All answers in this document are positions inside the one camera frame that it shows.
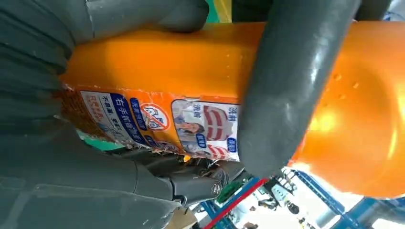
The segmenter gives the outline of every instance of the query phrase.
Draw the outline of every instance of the blue metal frame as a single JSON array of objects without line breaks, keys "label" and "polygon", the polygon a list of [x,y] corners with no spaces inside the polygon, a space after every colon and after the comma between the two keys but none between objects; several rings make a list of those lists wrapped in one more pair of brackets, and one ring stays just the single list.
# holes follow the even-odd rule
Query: blue metal frame
[{"label": "blue metal frame", "polygon": [[340,215],[342,219],[347,223],[347,225],[352,229],[365,229],[364,226],[360,225],[356,218],[352,217],[350,214],[345,212],[344,206],[333,198],[329,192],[324,190],[320,184],[310,175],[294,171],[295,175],[307,185],[311,191],[313,191],[335,214]]},{"label": "blue metal frame", "polygon": [[[207,212],[208,216],[211,219],[214,219],[215,216],[217,215],[217,207],[214,204],[214,202],[212,202],[211,200],[208,200],[206,202],[202,202],[201,206],[205,209],[205,211]],[[232,224],[232,222],[228,219],[228,218],[223,218],[220,221],[218,221],[215,226],[218,229],[234,229],[234,226]]]}]

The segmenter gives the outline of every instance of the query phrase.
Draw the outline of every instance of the orange bottle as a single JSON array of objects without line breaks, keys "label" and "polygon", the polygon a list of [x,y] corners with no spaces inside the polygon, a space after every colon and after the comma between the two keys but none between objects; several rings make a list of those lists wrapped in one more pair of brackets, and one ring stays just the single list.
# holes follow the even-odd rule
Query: orange bottle
[{"label": "orange bottle", "polygon": [[[263,27],[135,31],[80,46],[61,77],[64,115],[108,141],[238,160],[238,104]],[[289,166],[344,192],[405,193],[404,36],[402,23],[352,25]]]}]

